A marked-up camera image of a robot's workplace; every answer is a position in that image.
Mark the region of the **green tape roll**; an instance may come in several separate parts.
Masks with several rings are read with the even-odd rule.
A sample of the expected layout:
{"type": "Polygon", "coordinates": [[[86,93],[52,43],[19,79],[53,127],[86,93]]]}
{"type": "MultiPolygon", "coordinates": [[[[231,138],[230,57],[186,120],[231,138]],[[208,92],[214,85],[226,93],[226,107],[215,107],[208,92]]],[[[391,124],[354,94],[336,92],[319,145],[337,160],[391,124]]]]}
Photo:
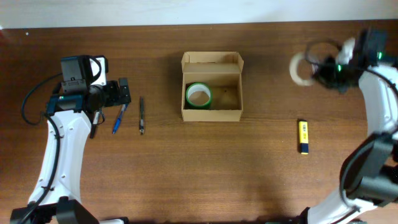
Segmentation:
{"type": "Polygon", "coordinates": [[[192,83],[185,92],[185,99],[190,109],[208,110],[213,99],[212,90],[205,83],[192,83]]]}

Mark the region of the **blue ballpoint pen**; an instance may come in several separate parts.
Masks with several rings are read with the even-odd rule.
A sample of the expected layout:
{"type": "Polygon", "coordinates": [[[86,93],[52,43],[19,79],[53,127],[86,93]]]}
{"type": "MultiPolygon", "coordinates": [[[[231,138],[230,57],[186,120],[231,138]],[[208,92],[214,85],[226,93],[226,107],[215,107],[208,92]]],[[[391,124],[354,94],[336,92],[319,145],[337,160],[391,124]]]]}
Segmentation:
{"type": "Polygon", "coordinates": [[[123,105],[122,105],[121,110],[120,110],[120,112],[119,112],[119,114],[118,114],[118,117],[116,118],[116,121],[115,121],[115,124],[114,124],[114,127],[113,127],[113,131],[112,131],[112,134],[116,134],[116,133],[117,133],[117,131],[118,131],[119,127],[120,127],[120,124],[121,124],[121,122],[122,122],[124,113],[125,113],[125,111],[127,110],[127,107],[128,107],[128,104],[123,104],[123,105]]]}

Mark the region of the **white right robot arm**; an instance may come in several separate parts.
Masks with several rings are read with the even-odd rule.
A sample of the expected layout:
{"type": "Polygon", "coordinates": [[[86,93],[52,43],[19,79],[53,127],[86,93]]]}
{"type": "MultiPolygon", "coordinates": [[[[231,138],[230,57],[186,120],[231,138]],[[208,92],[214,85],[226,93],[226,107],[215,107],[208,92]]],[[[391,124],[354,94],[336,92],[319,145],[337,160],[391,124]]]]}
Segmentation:
{"type": "Polygon", "coordinates": [[[344,161],[339,186],[307,207],[299,223],[354,223],[365,212],[397,203],[397,57],[385,53],[387,33],[365,29],[343,43],[314,40],[294,55],[289,72],[299,86],[318,82],[344,93],[358,87],[364,97],[368,136],[344,161]]]}

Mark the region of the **brown cardboard box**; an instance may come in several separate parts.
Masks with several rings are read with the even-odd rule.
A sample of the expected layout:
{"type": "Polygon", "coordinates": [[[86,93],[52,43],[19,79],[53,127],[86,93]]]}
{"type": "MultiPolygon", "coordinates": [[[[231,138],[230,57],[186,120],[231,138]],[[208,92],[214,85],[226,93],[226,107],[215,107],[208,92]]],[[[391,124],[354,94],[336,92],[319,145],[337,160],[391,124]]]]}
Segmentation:
{"type": "Polygon", "coordinates": [[[182,119],[184,122],[238,122],[243,113],[242,71],[238,52],[185,52],[182,66],[182,119]],[[208,110],[193,110],[185,99],[187,88],[207,84],[213,99],[208,110]]]}

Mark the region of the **yellow box cutter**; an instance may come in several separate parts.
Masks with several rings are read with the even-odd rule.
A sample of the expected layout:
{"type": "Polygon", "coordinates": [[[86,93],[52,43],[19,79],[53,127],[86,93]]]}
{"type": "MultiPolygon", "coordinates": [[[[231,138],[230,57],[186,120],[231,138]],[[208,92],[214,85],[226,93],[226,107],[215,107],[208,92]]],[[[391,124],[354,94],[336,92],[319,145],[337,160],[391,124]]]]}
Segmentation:
{"type": "Polygon", "coordinates": [[[308,154],[309,153],[309,140],[308,140],[308,123],[305,120],[300,120],[298,122],[299,127],[299,144],[300,144],[300,153],[308,154]]]}

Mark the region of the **cream masking tape roll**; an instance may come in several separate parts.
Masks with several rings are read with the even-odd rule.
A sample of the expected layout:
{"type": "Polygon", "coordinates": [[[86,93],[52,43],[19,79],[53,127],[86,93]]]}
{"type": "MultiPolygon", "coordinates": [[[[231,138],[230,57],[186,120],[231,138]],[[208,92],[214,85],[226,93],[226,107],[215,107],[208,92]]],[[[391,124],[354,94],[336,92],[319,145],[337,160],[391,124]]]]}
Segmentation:
{"type": "Polygon", "coordinates": [[[298,86],[312,86],[315,81],[311,78],[308,80],[302,79],[297,72],[299,63],[305,59],[305,54],[303,52],[299,52],[295,54],[289,63],[289,73],[292,81],[298,86]]]}

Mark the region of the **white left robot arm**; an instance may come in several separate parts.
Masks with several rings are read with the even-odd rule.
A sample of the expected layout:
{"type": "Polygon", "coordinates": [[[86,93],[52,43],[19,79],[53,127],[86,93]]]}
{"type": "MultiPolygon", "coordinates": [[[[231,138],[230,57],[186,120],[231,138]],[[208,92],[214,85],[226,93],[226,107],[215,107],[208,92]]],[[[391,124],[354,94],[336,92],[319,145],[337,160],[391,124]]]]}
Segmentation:
{"type": "Polygon", "coordinates": [[[38,181],[27,206],[15,208],[11,223],[99,223],[82,204],[80,176],[85,144],[105,121],[103,108],[131,102],[126,78],[108,81],[103,55],[61,59],[59,81],[40,115],[48,136],[38,181]]]}

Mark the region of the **black slim pen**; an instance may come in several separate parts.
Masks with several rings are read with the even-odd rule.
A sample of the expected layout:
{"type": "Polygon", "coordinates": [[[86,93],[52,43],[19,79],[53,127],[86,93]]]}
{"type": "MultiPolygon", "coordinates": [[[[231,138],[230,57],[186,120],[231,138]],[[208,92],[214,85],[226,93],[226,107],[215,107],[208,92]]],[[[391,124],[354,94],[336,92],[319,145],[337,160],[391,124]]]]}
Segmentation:
{"type": "Polygon", "coordinates": [[[139,121],[139,131],[140,131],[140,135],[144,134],[144,97],[141,96],[140,97],[140,121],[139,121]]]}

